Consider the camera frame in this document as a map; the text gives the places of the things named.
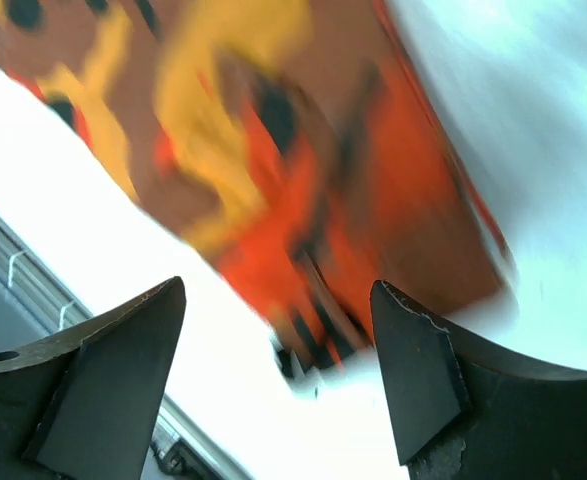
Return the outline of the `aluminium rail frame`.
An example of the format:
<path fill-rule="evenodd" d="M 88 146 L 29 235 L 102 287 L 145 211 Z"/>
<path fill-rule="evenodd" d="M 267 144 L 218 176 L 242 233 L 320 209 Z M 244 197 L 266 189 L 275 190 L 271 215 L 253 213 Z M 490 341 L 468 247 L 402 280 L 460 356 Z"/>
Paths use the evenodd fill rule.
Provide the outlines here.
<path fill-rule="evenodd" d="M 89 309 L 0 217 L 0 352 L 92 317 Z M 144 479 L 248 479 L 250 475 L 165 395 Z"/>

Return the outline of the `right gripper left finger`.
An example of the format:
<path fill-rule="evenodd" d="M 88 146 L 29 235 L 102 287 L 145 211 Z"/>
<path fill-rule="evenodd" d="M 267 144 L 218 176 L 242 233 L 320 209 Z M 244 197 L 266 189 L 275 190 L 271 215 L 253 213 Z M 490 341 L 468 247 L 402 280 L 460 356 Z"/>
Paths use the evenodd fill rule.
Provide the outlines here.
<path fill-rule="evenodd" d="M 0 479 L 138 479 L 185 312 L 173 277 L 0 353 Z"/>

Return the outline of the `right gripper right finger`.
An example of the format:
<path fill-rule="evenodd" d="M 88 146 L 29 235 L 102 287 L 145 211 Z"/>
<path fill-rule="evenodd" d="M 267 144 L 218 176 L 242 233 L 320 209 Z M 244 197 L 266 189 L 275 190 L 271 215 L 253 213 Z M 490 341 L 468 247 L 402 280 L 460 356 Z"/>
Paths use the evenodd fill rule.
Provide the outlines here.
<path fill-rule="evenodd" d="M 385 281 L 370 304 L 411 478 L 587 479 L 587 371 L 502 347 Z"/>

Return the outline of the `orange camouflage trousers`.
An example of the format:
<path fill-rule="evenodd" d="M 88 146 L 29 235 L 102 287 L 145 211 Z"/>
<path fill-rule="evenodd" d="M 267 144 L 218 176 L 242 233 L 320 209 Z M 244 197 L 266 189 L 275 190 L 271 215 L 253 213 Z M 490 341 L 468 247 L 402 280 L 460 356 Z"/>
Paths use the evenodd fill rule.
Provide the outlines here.
<path fill-rule="evenodd" d="M 505 289 L 387 1 L 0 1 L 0 70 L 269 324 L 287 379 L 374 346 L 378 280 L 441 316 Z"/>

